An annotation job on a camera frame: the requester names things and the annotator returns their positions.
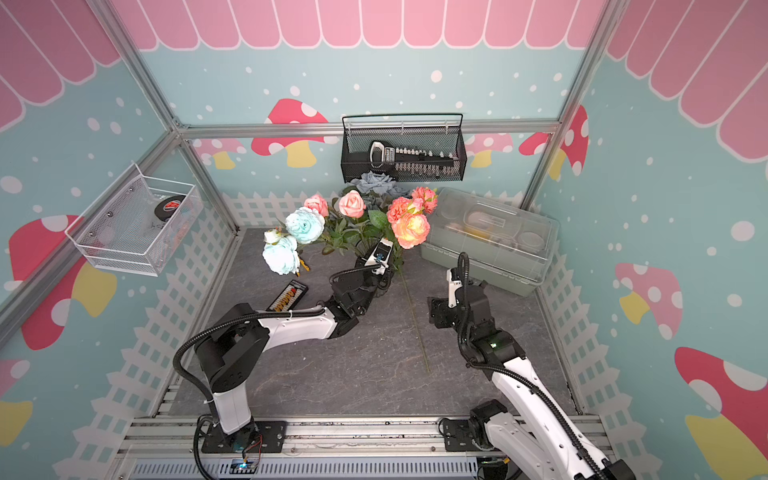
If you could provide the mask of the pink rose stem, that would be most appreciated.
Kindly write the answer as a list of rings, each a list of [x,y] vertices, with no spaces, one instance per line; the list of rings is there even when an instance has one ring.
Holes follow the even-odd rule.
[[[326,200],[316,194],[304,201],[303,206],[312,210],[315,217],[311,220],[307,233],[310,241],[324,240],[333,242],[343,240],[356,243],[362,239],[362,230],[366,226],[367,206],[357,190],[350,190],[345,195]]]

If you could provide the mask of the pink orange peony stem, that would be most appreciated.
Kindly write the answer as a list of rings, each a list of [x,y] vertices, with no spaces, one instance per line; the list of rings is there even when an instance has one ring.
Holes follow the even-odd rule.
[[[404,249],[409,250],[415,246],[423,243],[429,233],[430,227],[426,216],[423,214],[404,214],[399,220],[392,224],[393,233],[398,245]],[[408,303],[408,309],[411,315],[412,323],[415,329],[416,338],[420,353],[422,355],[422,361],[427,376],[431,375],[431,367],[424,344],[424,339],[419,326],[419,321],[416,315],[415,302],[411,295],[407,279],[404,273],[404,265],[398,268],[398,274],[403,282],[405,297]]]

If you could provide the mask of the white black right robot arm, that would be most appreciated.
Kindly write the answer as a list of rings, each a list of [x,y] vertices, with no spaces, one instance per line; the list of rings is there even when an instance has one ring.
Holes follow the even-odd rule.
[[[429,299],[430,323],[451,328],[466,366],[483,372],[516,410],[498,401],[472,410],[470,438],[504,453],[530,479],[633,479],[623,460],[612,461],[555,401],[513,335],[496,326],[485,282],[470,279],[462,252],[448,270],[448,296]]]

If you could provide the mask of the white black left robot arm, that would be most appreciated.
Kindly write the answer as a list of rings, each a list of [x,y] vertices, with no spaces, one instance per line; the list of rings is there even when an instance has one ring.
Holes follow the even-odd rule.
[[[195,386],[213,427],[231,437],[255,428],[246,383],[266,351],[302,341],[342,337],[355,328],[383,285],[390,262],[375,254],[330,276],[332,296],[309,309],[255,310],[248,303],[183,343],[172,360],[176,373]]]

